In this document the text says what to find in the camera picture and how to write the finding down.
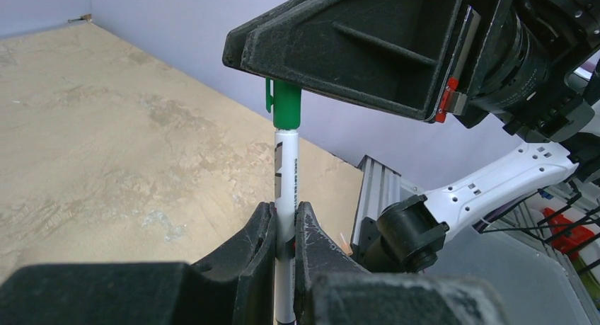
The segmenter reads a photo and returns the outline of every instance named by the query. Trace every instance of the wooden table surface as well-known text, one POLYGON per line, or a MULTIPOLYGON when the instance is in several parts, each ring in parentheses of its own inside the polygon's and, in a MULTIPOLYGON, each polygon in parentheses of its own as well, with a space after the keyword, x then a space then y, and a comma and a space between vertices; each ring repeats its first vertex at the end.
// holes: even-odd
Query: wooden table surface
MULTIPOLYGON (((200 259, 272 200, 273 132, 93 24, 0 40, 0 281, 31 263, 200 259)), ((301 141, 299 199, 338 243, 361 178, 301 141)))

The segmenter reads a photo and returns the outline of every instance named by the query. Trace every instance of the black plastic housing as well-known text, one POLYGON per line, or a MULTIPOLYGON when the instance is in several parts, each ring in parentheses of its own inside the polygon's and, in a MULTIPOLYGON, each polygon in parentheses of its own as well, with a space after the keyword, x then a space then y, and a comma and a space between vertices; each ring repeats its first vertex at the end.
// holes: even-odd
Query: black plastic housing
POLYGON ((456 63, 466 10, 463 0, 291 0, 232 30, 223 63, 429 121, 456 63))

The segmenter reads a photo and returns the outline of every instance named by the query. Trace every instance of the red plastic piece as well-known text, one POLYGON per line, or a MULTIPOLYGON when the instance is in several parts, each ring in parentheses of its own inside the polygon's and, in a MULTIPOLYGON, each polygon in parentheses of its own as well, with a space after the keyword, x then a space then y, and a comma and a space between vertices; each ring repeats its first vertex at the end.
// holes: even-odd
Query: red plastic piece
POLYGON ((439 110, 435 115, 435 122, 446 122, 446 105, 448 104, 448 97, 450 97, 451 93, 456 91, 456 88, 458 88, 458 79, 450 77, 448 79, 448 83, 446 84, 446 89, 444 89, 444 95, 442 96, 442 101, 439 104, 439 110))
MULTIPOLYGON (((545 208, 543 214, 545 217, 549 217, 555 211, 550 208, 545 208)), ((573 222, 563 215, 557 215, 554 218, 548 220, 548 224, 572 224, 573 222)), ((552 234, 556 234, 566 227, 553 227, 550 229, 552 234)), ((559 250, 561 253, 566 254, 569 250, 573 249, 582 242, 593 237, 594 233, 586 228, 585 226, 576 226, 572 228, 568 233, 563 234, 556 240, 552 241, 552 247, 559 250)), ((579 252, 575 252, 569 256, 570 259, 576 259, 579 257, 579 252)))

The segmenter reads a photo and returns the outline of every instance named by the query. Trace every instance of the red clip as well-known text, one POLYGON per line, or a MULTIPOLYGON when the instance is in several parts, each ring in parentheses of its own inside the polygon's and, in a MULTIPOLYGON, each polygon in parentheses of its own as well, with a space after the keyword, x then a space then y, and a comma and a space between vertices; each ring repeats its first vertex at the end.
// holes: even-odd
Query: red clip
POLYGON ((435 115, 435 122, 444 123, 446 122, 446 105, 448 104, 448 97, 450 94, 456 91, 458 88, 458 79, 450 77, 448 79, 448 84, 446 84, 446 89, 444 89, 444 95, 442 96, 442 101, 439 104, 439 109, 437 114, 435 115))

